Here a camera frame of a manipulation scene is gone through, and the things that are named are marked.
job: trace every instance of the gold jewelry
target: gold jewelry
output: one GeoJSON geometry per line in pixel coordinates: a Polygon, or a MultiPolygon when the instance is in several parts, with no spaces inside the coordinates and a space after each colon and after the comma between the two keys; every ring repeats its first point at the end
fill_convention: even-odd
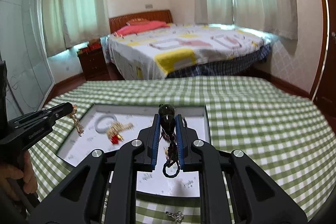
{"type": "Polygon", "coordinates": [[[120,122],[113,122],[110,124],[109,129],[106,131],[106,135],[108,136],[109,140],[112,144],[118,144],[119,141],[123,141],[123,137],[119,134],[125,130],[132,129],[134,125],[130,122],[126,125],[123,125],[120,122]]]}
{"type": "Polygon", "coordinates": [[[81,137],[84,133],[84,127],[80,124],[76,114],[77,114],[77,105],[72,105],[72,112],[67,115],[68,118],[73,120],[73,124],[76,127],[76,130],[78,132],[78,135],[81,137]]]}

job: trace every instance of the white tray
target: white tray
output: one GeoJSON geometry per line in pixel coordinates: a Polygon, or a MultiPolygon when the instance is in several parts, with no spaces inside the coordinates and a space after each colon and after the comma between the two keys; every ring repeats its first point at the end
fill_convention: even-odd
{"type": "MultiPolygon", "coordinates": [[[[77,166],[92,150],[101,149],[104,152],[118,150],[123,144],[137,138],[139,131],[151,127],[154,115],[157,114],[158,107],[142,106],[116,106],[116,105],[93,105],[81,118],[84,126],[84,134],[79,137],[74,129],[60,146],[56,153],[65,162],[72,166],[77,166]],[[124,141],[119,144],[112,144],[106,134],[97,133],[94,127],[95,121],[101,115],[112,113],[122,124],[132,123],[134,128],[121,133],[124,141]]],[[[177,107],[175,114],[181,114],[189,128],[195,129],[198,138],[210,142],[208,117],[205,107],[177,107]]],[[[111,118],[103,119],[99,127],[109,125],[111,118]]],[[[173,197],[199,197],[198,172],[184,173],[180,171],[174,179],[169,179],[162,173],[162,167],[166,162],[165,148],[169,143],[163,138],[159,142],[159,152],[157,165],[152,173],[138,172],[137,191],[173,196],[173,197]]],[[[169,175],[176,171],[176,164],[167,169],[169,175]]]]}

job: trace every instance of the silver charm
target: silver charm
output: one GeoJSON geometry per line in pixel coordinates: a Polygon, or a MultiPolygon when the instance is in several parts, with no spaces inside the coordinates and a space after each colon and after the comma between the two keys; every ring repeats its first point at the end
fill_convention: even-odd
{"type": "Polygon", "coordinates": [[[177,212],[175,214],[166,212],[166,215],[173,218],[176,223],[181,223],[182,219],[184,218],[184,215],[182,214],[182,212],[177,212]]]}

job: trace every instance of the green gingham bedsheet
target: green gingham bedsheet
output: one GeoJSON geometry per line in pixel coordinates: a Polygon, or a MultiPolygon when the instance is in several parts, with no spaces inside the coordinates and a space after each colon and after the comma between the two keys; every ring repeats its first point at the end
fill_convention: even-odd
{"type": "MultiPolygon", "coordinates": [[[[336,137],[313,103],[291,96],[252,77],[218,76],[146,81],[89,81],[49,102],[78,105],[80,118],[93,103],[204,106],[212,144],[241,149],[266,171],[305,211],[319,210],[336,181],[336,137]]],[[[43,199],[71,171],[55,152],[73,128],[66,117],[30,149],[38,191],[43,199]]],[[[195,203],[159,203],[137,199],[137,223],[172,223],[166,211],[184,213],[183,223],[198,223],[195,203]]]]}

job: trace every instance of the baseboard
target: baseboard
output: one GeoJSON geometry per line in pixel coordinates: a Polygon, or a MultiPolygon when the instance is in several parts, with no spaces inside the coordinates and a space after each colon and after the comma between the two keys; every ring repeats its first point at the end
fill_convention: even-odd
{"type": "Polygon", "coordinates": [[[310,95],[308,92],[305,90],[298,88],[297,86],[288,83],[278,77],[275,77],[267,72],[264,72],[262,70],[258,70],[256,68],[250,68],[246,73],[246,76],[252,76],[252,77],[258,77],[258,78],[263,78],[269,82],[271,82],[273,85],[276,87],[279,87],[280,89],[287,91],[290,94],[305,97],[311,99],[310,95]]]}
{"type": "Polygon", "coordinates": [[[67,79],[65,79],[65,80],[63,80],[63,81],[61,81],[61,82],[55,84],[55,86],[58,87],[58,86],[67,84],[67,83],[69,83],[69,82],[71,82],[71,81],[73,81],[73,80],[76,80],[76,79],[78,79],[78,78],[81,78],[81,77],[83,77],[83,76],[84,76],[84,73],[82,72],[82,73],[80,73],[80,74],[78,74],[78,75],[71,76],[71,77],[69,77],[69,78],[67,78],[67,79]]]}

